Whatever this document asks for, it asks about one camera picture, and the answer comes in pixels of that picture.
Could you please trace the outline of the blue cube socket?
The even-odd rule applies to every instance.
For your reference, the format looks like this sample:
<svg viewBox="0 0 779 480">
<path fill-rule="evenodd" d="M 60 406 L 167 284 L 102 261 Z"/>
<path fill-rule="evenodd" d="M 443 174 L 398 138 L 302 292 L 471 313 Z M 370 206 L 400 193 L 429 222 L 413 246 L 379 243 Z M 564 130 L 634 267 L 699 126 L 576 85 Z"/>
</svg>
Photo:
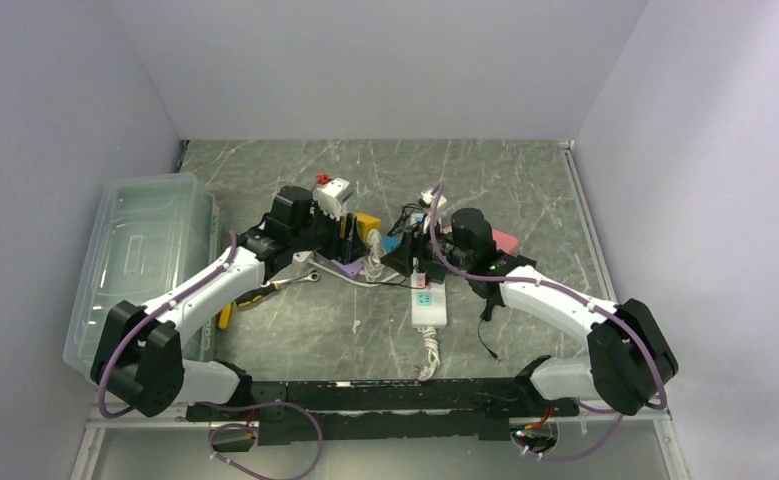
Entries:
<svg viewBox="0 0 779 480">
<path fill-rule="evenodd" d="M 382 239 L 382 247 L 384 249 L 385 254 L 389 254 L 393 251 L 395 251 L 399 245 L 401 240 L 396 237 L 384 237 Z"/>
</svg>

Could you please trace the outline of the yellow cube socket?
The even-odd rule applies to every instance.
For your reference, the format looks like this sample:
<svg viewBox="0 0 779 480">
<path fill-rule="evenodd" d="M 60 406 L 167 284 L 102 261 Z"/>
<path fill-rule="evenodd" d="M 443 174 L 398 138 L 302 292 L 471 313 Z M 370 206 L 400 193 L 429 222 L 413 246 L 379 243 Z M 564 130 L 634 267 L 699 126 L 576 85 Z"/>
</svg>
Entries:
<svg viewBox="0 0 779 480">
<path fill-rule="evenodd" d="M 357 236 L 366 249 L 369 248 L 369 234 L 372 231 L 380 232 L 382 221 L 380 218 L 363 212 L 355 213 Z"/>
</svg>

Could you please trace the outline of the white long power strip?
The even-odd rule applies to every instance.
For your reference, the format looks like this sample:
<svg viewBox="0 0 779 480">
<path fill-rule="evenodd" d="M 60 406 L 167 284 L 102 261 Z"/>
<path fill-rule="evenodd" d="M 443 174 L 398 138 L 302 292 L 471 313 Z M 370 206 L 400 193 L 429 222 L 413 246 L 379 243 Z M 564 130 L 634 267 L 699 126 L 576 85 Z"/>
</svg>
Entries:
<svg viewBox="0 0 779 480">
<path fill-rule="evenodd" d="M 428 279 L 423 260 L 414 258 L 413 266 L 409 277 L 409 285 L 413 288 L 410 292 L 412 326 L 416 329 L 445 328 L 448 312 L 444 285 Z"/>
</svg>

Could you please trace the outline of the pink triangular power strip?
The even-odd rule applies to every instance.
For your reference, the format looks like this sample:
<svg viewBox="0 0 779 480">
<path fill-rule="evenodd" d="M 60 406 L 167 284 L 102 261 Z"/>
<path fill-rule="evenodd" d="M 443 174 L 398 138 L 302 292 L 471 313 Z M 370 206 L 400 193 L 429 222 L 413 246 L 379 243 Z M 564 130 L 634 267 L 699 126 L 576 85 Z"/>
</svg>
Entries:
<svg viewBox="0 0 779 480">
<path fill-rule="evenodd" d="M 505 233 L 498 229 L 492 230 L 492 238 L 498 250 L 507 254 L 515 254 L 519 250 L 519 240 L 517 237 Z"/>
</svg>

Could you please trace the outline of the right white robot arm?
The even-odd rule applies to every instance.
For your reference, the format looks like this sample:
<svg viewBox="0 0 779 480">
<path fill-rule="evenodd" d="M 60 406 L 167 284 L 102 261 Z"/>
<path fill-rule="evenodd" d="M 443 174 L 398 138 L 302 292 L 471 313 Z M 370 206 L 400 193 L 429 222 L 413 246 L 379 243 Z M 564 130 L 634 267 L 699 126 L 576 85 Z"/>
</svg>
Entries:
<svg viewBox="0 0 779 480">
<path fill-rule="evenodd" d="M 448 228 L 431 227 L 423 211 L 404 214 L 388 234 L 398 241 L 381 257 L 388 268 L 435 282 L 456 274 L 485 300 L 483 321 L 497 307 L 521 311 L 585 348 L 581 357 L 540 356 L 516 375 L 525 413 L 539 415 L 561 399 L 601 401 L 625 416 L 666 408 L 665 385 L 679 365 L 645 303 L 595 298 L 546 277 L 474 208 L 456 211 Z"/>
</svg>

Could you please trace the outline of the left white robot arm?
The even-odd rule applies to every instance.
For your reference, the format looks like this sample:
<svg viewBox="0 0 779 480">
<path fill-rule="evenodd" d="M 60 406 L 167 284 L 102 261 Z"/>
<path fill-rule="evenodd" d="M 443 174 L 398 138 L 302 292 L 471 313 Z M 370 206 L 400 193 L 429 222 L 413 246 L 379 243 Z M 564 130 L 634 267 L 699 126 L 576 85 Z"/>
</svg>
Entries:
<svg viewBox="0 0 779 480">
<path fill-rule="evenodd" d="M 238 297 L 269 284 L 296 254 L 342 241 L 356 225 L 347 210 L 352 194 L 341 178 L 310 189 L 284 186 L 257 225 L 232 233 L 225 252 L 189 280 L 141 305 L 116 304 L 90 371 L 101 416 L 155 417 L 173 403 L 192 403 L 229 420 L 244 417 L 254 402 L 251 376 L 228 362 L 187 360 L 183 347 Z"/>
</svg>

